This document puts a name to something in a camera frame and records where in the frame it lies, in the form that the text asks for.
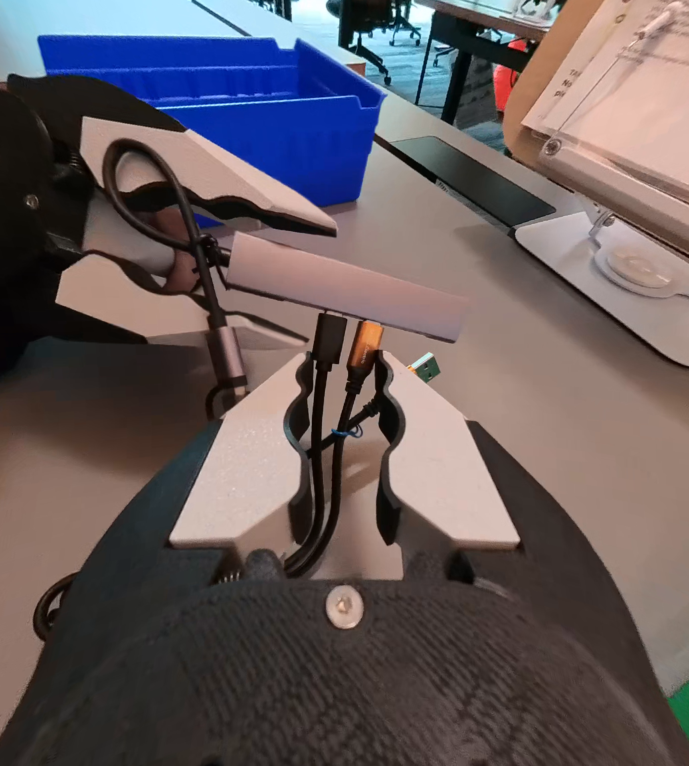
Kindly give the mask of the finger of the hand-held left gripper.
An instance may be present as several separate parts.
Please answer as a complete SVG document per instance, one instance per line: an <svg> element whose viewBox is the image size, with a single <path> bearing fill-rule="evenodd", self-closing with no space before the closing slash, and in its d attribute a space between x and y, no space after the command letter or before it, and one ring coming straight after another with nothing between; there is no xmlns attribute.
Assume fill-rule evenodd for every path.
<svg viewBox="0 0 689 766"><path fill-rule="evenodd" d="M105 190L103 160L110 145L130 139L161 156L190 204L222 222L260 221L277 231L336 237L333 218L281 182L187 130L169 130L85 116L80 155Z"/></svg>
<svg viewBox="0 0 689 766"><path fill-rule="evenodd" d="M56 302L139 334L151 344L204 349L207 314L198 297L151 292L119 263L89 254L62 273ZM248 312L226 315L242 350L301 349L309 343L306 336Z"/></svg>

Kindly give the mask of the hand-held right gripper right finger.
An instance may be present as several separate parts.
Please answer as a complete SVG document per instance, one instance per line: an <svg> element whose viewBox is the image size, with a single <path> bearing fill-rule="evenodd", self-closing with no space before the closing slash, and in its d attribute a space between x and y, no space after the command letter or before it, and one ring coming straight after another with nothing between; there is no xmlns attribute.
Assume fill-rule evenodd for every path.
<svg viewBox="0 0 689 766"><path fill-rule="evenodd" d="M374 368L380 537L401 550L513 550L521 541L463 414L381 351Z"/></svg>

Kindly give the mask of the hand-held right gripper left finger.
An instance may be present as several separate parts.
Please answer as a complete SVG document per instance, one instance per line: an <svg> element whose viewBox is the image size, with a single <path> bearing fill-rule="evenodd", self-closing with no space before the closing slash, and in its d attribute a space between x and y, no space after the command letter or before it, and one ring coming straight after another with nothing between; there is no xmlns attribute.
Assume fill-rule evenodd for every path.
<svg viewBox="0 0 689 766"><path fill-rule="evenodd" d="M221 421L170 533L176 549L292 549L311 530L313 362L300 353Z"/></svg>

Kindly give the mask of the blue plastic bin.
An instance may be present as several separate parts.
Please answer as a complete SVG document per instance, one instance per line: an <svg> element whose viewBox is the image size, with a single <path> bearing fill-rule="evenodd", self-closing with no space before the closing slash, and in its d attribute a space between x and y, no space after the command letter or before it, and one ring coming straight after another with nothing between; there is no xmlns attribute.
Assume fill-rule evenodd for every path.
<svg viewBox="0 0 689 766"><path fill-rule="evenodd" d="M386 94L301 39L43 34L46 73L93 77L319 207L357 201Z"/></svg>

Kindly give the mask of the grey USB hub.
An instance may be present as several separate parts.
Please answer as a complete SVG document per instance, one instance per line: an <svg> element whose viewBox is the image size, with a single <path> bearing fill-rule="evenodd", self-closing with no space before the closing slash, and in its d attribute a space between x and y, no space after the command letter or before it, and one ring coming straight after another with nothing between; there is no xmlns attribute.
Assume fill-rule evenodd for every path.
<svg viewBox="0 0 689 766"><path fill-rule="evenodd" d="M455 343L466 299L283 244L237 232L226 269L229 287L282 302Z"/></svg>

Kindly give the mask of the person's left hand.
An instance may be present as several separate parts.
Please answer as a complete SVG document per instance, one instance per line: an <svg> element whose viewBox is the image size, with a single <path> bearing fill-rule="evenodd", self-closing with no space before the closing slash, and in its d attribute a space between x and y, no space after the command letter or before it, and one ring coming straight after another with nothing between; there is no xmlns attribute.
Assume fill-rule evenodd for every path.
<svg viewBox="0 0 689 766"><path fill-rule="evenodd" d="M156 213L143 214L141 219L164 235L189 244L190 238L180 210L168 207ZM173 250L171 263L160 272L165 277L164 292L194 292L200 285L196 260L188 251Z"/></svg>

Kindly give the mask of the black office chair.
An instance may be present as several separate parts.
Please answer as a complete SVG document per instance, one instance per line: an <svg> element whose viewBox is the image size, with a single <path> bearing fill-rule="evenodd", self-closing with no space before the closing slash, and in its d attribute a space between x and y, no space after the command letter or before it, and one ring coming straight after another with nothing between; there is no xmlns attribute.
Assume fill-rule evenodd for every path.
<svg viewBox="0 0 689 766"><path fill-rule="evenodd" d="M391 20L388 24L388 32L391 34L388 44L393 47L399 32L409 33L409 39L414 41L416 47L422 44L420 28L410 22L411 1L392 1Z"/></svg>
<svg viewBox="0 0 689 766"><path fill-rule="evenodd" d="M363 37L389 27L393 20L392 1L339 2L339 46L376 67L387 87L391 85L390 73L383 59L365 47Z"/></svg>

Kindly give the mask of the orange cone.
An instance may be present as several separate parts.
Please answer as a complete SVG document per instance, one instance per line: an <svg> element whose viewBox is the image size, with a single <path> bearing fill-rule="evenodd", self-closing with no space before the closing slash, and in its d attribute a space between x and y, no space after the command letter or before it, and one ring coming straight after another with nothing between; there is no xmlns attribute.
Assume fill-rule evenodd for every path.
<svg viewBox="0 0 689 766"><path fill-rule="evenodd" d="M496 64L493 67L493 89L495 109L503 114L511 96L512 90L520 78L522 72Z"/></svg>

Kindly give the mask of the white desk with black legs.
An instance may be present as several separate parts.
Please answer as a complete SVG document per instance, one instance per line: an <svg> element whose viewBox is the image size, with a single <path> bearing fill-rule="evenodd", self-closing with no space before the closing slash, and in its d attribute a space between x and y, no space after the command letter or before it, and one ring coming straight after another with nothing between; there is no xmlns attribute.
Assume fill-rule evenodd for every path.
<svg viewBox="0 0 689 766"><path fill-rule="evenodd" d="M427 63L434 43L457 50L440 119L455 120L473 59L523 72L551 29L563 2L416 1L433 11L414 104L420 105Z"/></svg>

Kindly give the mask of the wooden document stand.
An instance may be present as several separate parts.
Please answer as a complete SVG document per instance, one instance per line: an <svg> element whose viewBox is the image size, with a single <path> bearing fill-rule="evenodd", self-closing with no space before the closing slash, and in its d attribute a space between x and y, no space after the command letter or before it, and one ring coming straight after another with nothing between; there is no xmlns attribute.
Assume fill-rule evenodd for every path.
<svg viewBox="0 0 689 766"><path fill-rule="evenodd" d="M518 244L689 368L689 1L567 2L504 136L580 206L517 226Z"/></svg>

